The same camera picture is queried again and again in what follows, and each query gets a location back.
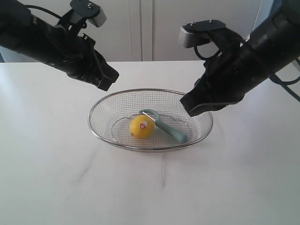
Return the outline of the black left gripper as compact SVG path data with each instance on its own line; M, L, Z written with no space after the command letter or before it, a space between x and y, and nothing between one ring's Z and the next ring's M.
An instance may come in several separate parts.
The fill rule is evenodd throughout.
M119 73L94 49L95 40L85 33L74 39L60 32L47 32L45 36L51 44L46 51L51 57L44 64L104 91L119 78Z

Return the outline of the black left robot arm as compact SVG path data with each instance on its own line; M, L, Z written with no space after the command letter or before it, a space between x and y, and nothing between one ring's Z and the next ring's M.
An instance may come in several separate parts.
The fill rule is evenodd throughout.
M94 39L84 33L78 35L87 27L87 21L101 27L106 15L90 0L73 0L70 6L52 26L31 13L33 6L2 0L0 45L107 91L119 73L94 49Z

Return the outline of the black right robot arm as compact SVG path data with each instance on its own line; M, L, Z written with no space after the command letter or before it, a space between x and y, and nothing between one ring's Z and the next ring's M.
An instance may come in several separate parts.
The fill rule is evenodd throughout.
M197 49L214 43L218 50L202 57L205 72L193 89L181 99L191 116L218 111L240 102L253 88L267 79L291 91L294 81L284 82L277 72L300 55L300 3L284 0L245 40L219 20L188 23L180 29L185 48Z

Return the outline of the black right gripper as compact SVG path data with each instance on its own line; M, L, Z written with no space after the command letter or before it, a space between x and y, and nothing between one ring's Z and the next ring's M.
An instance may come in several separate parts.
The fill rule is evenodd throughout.
M219 111L240 102L245 94L271 74L253 47L244 39L233 42L212 59L206 60L205 72L180 102L190 117Z

